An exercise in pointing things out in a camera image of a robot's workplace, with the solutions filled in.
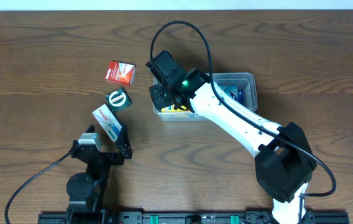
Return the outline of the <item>yellow medicine box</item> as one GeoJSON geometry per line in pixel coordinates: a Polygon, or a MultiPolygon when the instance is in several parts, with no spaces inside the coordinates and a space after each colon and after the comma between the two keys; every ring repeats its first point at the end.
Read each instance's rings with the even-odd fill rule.
{"type": "Polygon", "coordinates": [[[184,106],[182,106],[181,108],[175,109],[175,105],[164,107],[160,111],[162,113],[188,113],[189,112],[189,110],[184,106]]]}

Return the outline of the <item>blue Kool Fever box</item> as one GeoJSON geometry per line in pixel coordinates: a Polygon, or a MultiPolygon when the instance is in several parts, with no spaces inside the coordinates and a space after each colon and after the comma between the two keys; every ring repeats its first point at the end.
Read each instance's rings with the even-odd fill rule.
{"type": "Polygon", "coordinates": [[[239,102],[241,105],[244,103],[244,91],[238,89],[237,86],[220,86],[223,92],[227,93],[233,100],[239,102]]]}

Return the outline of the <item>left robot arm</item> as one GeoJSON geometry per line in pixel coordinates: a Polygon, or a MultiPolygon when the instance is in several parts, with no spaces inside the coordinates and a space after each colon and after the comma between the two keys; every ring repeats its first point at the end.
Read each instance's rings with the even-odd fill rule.
{"type": "Polygon", "coordinates": [[[91,125],[79,139],[73,141],[70,149],[72,158],[86,163],[85,172],[70,177],[66,184],[69,206],[66,210],[66,224],[116,223],[114,214],[103,208],[103,199],[108,184],[110,168],[122,166],[125,159],[132,157],[127,126],[122,125],[116,139],[117,152],[101,152],[101,140],[91,125]]]}

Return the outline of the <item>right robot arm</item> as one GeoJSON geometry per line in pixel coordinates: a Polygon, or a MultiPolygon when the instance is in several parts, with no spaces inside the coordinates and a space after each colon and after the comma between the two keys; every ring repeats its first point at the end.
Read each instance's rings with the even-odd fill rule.
{"type": "Polygon", "coordinates": [[[283,127],[262,118],[232,99],[212,76],[195,68],[187,72],[165,50],[146,66],[158,81],[149,88],[156,109],[185,107],[217,124],[254,158],[257,181],[273,198],[273,219],[298,223],[305,216],[300,195],[317,165],[298,125],[283,127]]]}

